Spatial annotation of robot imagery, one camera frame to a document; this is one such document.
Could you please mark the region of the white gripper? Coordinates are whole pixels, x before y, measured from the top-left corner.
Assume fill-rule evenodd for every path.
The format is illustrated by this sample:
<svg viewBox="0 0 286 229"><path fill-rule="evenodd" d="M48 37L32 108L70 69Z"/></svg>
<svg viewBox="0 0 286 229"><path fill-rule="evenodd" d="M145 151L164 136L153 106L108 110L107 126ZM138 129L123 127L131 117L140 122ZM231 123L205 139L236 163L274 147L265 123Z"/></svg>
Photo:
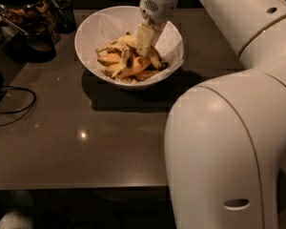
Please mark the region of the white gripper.
<svg viewBox="0 0 286 229"><path fill-rule="evenodd" d="M161 33L163 23L174 14L178 0L140 0L139 8L144 20L137 29L136 51L140 56L146 57L154 46Z"/></svg>

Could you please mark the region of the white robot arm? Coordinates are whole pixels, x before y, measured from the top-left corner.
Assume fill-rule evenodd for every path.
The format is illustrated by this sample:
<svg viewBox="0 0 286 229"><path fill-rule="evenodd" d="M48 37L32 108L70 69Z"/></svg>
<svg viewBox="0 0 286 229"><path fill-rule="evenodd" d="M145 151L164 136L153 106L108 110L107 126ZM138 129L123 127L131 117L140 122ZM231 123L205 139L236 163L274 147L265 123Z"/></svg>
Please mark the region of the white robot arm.
<svg viewBox="0 0 286 229"><path fill-rule="evenodd" d="M165 162L177 229L278 229L286 154L286 1L199 0L243 69L174 103Z"/></svg>

